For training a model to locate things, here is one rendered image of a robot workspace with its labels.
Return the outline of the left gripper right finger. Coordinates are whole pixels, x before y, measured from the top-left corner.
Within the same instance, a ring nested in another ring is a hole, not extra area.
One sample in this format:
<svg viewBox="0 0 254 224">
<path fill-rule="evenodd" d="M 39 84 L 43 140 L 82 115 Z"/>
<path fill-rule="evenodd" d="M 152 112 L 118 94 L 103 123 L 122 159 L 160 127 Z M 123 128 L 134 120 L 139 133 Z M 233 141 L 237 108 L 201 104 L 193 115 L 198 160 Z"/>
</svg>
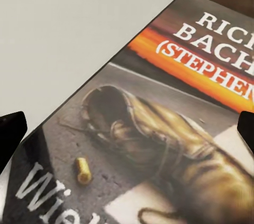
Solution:
<svg viewBox="0 0 254 224">
<path fill-rule="evenodd" d="M 254 113 L 242 111 L 237 129 L 254 153 Z"/>
</svg>

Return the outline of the hardback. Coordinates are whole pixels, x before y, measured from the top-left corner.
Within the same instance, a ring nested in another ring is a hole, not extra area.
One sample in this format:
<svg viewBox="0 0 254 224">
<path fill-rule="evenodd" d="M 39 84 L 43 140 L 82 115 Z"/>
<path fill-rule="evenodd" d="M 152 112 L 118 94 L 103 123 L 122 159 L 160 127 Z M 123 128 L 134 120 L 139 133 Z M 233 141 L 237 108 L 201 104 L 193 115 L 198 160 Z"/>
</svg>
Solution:
<svg viewBox="0 0 254 224">
<path fill-rule="evenodd" d="M 173 0 L 20 142 L 0 224 L 254 224 L 254 18 Z"/>
</svg>

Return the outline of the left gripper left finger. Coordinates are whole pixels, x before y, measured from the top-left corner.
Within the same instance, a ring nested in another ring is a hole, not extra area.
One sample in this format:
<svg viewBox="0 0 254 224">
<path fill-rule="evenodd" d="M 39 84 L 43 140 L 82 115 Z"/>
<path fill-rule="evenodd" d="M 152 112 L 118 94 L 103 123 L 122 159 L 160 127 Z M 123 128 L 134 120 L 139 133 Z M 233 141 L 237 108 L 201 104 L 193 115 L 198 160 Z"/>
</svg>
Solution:
<svg viewBox="0 0 254 224">
<path fill-rule="evenodd" d="M 27 131 L 23 111 L 0 117 L 0 175 Z"/>
</svg>

